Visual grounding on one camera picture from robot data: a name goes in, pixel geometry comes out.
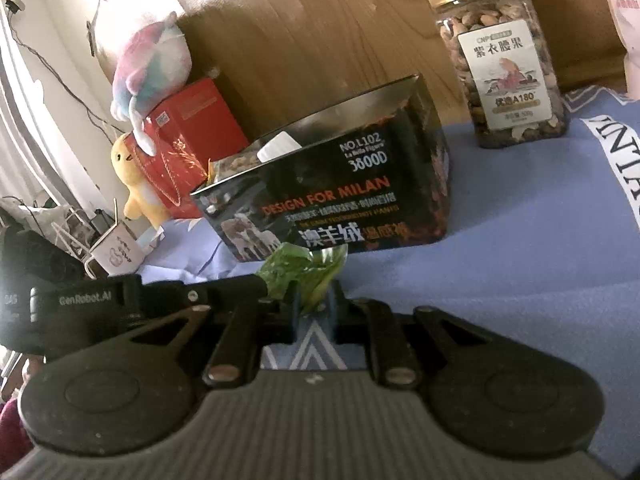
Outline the green snack packet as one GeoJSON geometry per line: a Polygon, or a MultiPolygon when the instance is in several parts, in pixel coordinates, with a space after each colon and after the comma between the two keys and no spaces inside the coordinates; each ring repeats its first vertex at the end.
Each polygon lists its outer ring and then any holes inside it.
{"type": "Polygon", "coordinates": [[[309,314],[322,303],[331,281],[340,273],[348,256],[346,244],[309,250],[283,243],[271,254],[256,274],[268,288],[269,296],[283,299],[288,284],[299,286],[300,313],[309,314]]]}

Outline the white enamel mug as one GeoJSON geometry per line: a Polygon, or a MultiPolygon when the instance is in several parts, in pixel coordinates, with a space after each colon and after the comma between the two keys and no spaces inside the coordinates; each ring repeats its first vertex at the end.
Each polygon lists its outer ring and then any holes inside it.
{"type": "Polygon", "coordinates": [[[98,277],[90,264],[96,262],[109,276],[131,274],[138,270],[145,253],[128,228],[121,222],[111,226],[89,249],[85,271],[94,280],[98,277]]]}

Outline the yellow duck plush toy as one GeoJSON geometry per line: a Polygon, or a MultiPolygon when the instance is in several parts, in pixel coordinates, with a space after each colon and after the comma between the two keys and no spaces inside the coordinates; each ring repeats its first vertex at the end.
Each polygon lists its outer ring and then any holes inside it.
{"type": "Polygon", "coordinates": [[[128,148],[126,144],[130,138],[130,133],[122,134],[111,149],[115,174],[129,192],[125,205],[122,206],[122,213],[129,220],[144,217],[157,230],[170,219],[170,214],[134,160],[134,149],[128,148]]]}

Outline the black sheep print box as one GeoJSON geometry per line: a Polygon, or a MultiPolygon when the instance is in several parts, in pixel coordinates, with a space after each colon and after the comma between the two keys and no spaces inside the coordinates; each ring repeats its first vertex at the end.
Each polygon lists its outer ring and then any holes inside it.
{"type": "Polygon", "coordinates": [[[449,148],[419,75],[383,84],[283,127],[296,150],[221,161],[192,197],[241,261],[290,243],[372,252],[442,240],[450,211],[449,148]]]}

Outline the blue patterned tablecloth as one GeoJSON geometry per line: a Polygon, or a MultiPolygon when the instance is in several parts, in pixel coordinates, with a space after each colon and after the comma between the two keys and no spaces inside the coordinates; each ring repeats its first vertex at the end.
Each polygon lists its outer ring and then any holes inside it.
{"type": "Polygon", "coordinates": [[[446,436],[415,396],[360,377],[362,352],[304,321],[266,352],[271,385],[226,396],[184,448],[163,446],[145,479],[634,479],[639,474],[639,105],[590,87],[567,98],[562,138],[504,151],[450,132],[451,228],[431,246],[353,255],[351,297],[399,312],[430,304],[586,370],[605,413],[590,447],[510,464],[446,436]],[[309,392],[281,388],[299,379],[309,392]]]}

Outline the red gift box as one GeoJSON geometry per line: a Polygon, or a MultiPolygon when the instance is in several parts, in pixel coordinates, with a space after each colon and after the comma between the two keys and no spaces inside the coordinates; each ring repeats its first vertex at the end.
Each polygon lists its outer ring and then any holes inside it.
{"type": "Polygon", "coordinates": [[[201,79],[157,105],[143,122],[155,144],[149,156],[125,141],[134,166],[174,219],[200,218],[191,193],[204,184],[208,164],[239,153],[247,137],[213,79],[201,79]]]}

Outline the pink blue plush toy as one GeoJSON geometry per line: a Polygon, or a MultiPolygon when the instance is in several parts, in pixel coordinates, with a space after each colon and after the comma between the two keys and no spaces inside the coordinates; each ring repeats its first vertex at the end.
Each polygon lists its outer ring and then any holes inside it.
{"type": "Polygon", "coordinates": [[[184,87],[191,70],[191,53],[175,12],[139,29],[124,47],[113,77],[111,114],[120,122],[130,121],[145,154],[156,154],[155,142],[144,131],[145,119],[184,87]]]}

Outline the wooden board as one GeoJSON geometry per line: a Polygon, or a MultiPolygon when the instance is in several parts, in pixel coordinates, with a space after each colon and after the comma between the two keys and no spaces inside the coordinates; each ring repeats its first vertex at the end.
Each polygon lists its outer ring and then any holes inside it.
{"type": "Polygon", "coordinates": [[[215,78],[251,138],[416,73],[444,124],[469,118],[427,0],[98,0],[103,73],[137,30],[171,13],[193,77],[215,78]]]}

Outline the glass jar of nuts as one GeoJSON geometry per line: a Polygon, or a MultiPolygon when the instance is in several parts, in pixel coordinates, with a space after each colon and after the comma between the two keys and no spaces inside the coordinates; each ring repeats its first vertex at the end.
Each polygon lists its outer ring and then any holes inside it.
{"type": "Polygon", "coordinates": [[[428,0],[478,144],[507,148],[568,126],[532,0],[428,0]]]}

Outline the pink fried twist bag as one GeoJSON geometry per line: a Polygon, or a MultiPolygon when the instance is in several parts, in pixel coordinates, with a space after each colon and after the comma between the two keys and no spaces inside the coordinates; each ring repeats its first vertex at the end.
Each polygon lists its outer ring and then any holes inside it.
{"type": "Polygon", "coordinates": [[[627,94],[639,99],[639,0],[608,0],[616,32],[626,49],[624,71],[627,94]]]}

